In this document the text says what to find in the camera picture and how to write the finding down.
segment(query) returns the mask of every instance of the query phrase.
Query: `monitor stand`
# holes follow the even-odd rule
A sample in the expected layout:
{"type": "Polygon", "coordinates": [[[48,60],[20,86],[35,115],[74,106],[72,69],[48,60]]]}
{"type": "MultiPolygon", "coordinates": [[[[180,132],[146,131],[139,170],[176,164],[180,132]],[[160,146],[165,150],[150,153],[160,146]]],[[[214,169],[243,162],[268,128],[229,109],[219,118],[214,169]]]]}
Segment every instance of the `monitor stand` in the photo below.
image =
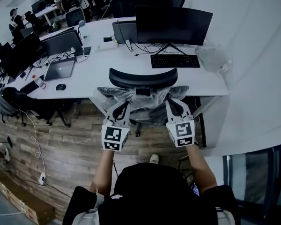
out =
{"type": "Polygon", "coordinates": [[[168,43],[162,50],[160,50],[158,53],[162,52],[164,49],[167,49],[168,47],[172,47],[175,48],[177,51],[183,53],[184,55],[187,55],[186,53],[184,53],[183,51],[181,51],[179,48],[177,48],[176,46],[174,46],[173,44],[168,43]]]}

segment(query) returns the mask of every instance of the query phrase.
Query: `water bottle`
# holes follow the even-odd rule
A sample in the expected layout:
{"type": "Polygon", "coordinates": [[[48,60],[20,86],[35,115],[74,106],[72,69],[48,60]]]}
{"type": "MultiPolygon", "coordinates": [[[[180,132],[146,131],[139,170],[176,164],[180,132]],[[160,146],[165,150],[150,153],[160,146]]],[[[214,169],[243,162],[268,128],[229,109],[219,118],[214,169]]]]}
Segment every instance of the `water bottle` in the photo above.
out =
{"type": "Polygon", "coordinates": [[[79,32],[81,34],[81,38],[82,39],[89,39],[90,38],[90,34],[89,31],[87,29],[87,27],[85,26],[85,21],[82,20],[79,22],[79,32]]]}
{"type": "Polygon", "coordinates": [[[41,88],[41,89],[45,89],[46,88],[46,83],[44,83],[44,81],[42,79],[40,79],[39,77],[36,77],[35,75],[32,76],[34,82],[41,88]]]}

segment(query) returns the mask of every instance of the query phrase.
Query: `power outlet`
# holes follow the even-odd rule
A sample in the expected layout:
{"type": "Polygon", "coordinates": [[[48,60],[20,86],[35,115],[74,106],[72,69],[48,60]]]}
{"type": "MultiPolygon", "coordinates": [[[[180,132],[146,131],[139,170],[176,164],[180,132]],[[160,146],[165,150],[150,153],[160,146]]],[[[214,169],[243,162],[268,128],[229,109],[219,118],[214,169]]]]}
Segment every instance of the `power outlet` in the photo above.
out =
{"type": "Polygon", "coordinates": [[[42,174],[41,174],[41,176],[39,177],[39,180],[38,180],[39,184],[40,185],[45,185],[45,181],[44,181],[45,179],[46,179],[46,174],[44,174],[42,172],[42,174]]]}

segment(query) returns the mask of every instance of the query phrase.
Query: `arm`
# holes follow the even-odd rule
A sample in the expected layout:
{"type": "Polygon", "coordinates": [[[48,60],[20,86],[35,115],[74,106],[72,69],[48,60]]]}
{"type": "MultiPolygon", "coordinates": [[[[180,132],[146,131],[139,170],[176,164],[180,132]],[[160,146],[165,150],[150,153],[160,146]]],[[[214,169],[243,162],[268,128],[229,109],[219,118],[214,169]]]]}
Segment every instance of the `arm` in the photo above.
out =
{"type": "Polygon", "coordinates": [[[61,8],[61,3],[60,3],[60,2],[55,2],[55,5],[57,6],[57,8],[58,8],[62,13],[65,13],[65,11],[61,8]]]}
{"type": "Polygon", "coordinates": [[[191,162],[193,177],[198,187],[200,194],[206,190],[216,187],[216,179],[210,170],[204,157],[201,155],[197,145],[190,145],[186,147],[189,160],[191,162]]]}
{"type": "Polygon", "coordinates": [[[111,192],[111,175],[112,175],[112,162],[113,162],[114,151],[103,150],[103,154],[97,168],[94,180],[90,185],[90,191],[106,196],[110,195],[111,192]]]}

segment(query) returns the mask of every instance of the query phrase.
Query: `plastic wrap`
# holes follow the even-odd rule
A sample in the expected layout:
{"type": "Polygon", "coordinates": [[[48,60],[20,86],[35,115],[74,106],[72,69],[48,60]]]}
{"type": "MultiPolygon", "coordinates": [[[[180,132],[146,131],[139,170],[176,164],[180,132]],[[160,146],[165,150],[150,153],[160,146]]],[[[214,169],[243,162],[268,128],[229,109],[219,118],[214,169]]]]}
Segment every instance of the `plastic wrap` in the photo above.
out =
{"type": "Polygon", "coordinates": [[[223,77],[232,63],[221,45],[205,43],[203,46],[197,46],[195,53],[205,70],[217,74],[218,77],[223,77]]]}
{"type": "Polygon", "coordinates": [[[137,95],[135,89],[98,87],[94,94],[96,101],[106,111],[119,101],[130,101],[131,120],[163,126],[167,119],[165,98],[169,96],[182,100],[188,89],[188,86],[167,87],[145,96],[137,95]]]}

